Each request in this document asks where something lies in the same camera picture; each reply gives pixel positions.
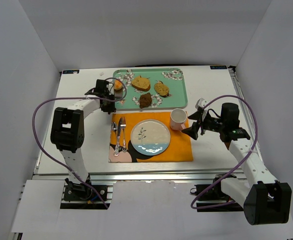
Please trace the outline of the round orange bun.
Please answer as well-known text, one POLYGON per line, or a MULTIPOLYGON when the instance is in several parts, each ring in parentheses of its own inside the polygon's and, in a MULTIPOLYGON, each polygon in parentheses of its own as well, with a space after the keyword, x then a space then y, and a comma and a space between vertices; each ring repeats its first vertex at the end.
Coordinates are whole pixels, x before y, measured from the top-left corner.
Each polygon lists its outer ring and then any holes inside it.
POLYGON ((123 88, 123 84, 120 80, 115 80, 114 81, 114 90, 115 91, 120 91, 123 88))

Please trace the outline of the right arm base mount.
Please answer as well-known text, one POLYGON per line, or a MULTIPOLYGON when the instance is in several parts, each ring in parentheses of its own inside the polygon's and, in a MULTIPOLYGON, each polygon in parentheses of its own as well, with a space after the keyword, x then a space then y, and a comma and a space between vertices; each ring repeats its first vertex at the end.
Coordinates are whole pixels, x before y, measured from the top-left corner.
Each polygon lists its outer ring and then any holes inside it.
MULTIPOLYGON (((249 193, 250 191, 249 186, 243 183, 242 181, 239 181, 239 179, 234 174, 227 176, 226 179, 236 179, 236 182, 235 182, 236 189, 239 190, 240 188, 244 187, 244 193, 245 194, 249 193)), ((193 188, 190 189, 189 193, 192 196, 197 196, 209 186, 210 184, 196 184, 193 188)), ((196 206, 197 207, 204 207, 206 205, 212 206, 212 205, 229 203, 231 201, 234 201, 234 200, 229 195, 222 192, 221 182, 220 182, 216 186, 214 186, 212 189, 209 189, 207 192, 205 192, 196 201, 196 206)), ((230 203, 224 206, 197 210, 197 212, 242 212, 242 211, 243 211, 242 206, 239 205, 237 202, 230 203)))

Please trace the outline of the wooden handled spatula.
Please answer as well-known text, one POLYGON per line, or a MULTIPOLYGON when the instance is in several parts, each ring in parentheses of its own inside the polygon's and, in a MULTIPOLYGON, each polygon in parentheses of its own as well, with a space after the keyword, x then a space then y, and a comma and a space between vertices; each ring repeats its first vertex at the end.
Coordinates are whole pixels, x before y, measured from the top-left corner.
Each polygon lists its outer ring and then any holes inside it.
POLYGON ((116 89, 113 92, 116 100, 122 99, 120 101, 117 101, 116 104, 123 106, 126 101, 124 98, 124 96, 126 95, 125 89, 122 87, 121 89, 116 89))

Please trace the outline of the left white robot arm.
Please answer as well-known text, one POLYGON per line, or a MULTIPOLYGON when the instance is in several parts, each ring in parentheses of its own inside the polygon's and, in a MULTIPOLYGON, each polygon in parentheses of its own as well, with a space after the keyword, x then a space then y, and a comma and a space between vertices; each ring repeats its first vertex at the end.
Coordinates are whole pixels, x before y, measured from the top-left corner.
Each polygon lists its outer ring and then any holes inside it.
POLYGON ((95 87, 76 103, 68 107, 57 107, 53 112, 50 141, 63 156, 69 172, 68 181, 72 184, 81 186, 90 181, 81 151, 85 140, 85 118, 98 109, 108 114, 116 111, 115 103, 120 101, 113 93, 116 82, 126 89, 118 78, 98 79, 95 87))

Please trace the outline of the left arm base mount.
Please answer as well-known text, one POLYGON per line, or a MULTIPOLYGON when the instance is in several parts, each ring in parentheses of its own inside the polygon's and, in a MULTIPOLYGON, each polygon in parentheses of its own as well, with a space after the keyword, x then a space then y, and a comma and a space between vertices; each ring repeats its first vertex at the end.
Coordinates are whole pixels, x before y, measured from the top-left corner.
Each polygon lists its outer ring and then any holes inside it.
POLYGON ((62 192, 62 210, 106 210, 98 194, 82 183, 73 183, 68 178, 62 192))

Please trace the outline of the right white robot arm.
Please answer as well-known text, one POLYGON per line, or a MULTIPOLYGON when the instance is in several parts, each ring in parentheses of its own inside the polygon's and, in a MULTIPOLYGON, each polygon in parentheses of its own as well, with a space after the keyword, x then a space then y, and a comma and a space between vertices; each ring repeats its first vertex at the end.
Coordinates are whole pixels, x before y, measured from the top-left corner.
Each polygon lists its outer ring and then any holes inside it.
POLYGON ((219 133, 221 141, 237 160, 237 167, 246 176, 248 185, 242 183, 230 170, 218 174, 210 186, 197 188, 197 197, 192 208, 197 211, 222 208, 238 204, 250 225, 285 224, 289 221, 292 189, 280 182, 264 165, 259 155, 252 150, 253 141, 247 131, 240 127, 240 110, 235 103, 223 103, 221 113, 212 117, 205 109, 205 100, 196 103, 196 112, 188 117, 192 126, 182 132, 194 140, 206 131, 219 133), (197 200, 210 197, 223 199, 224 203, 203 206, 197 200))

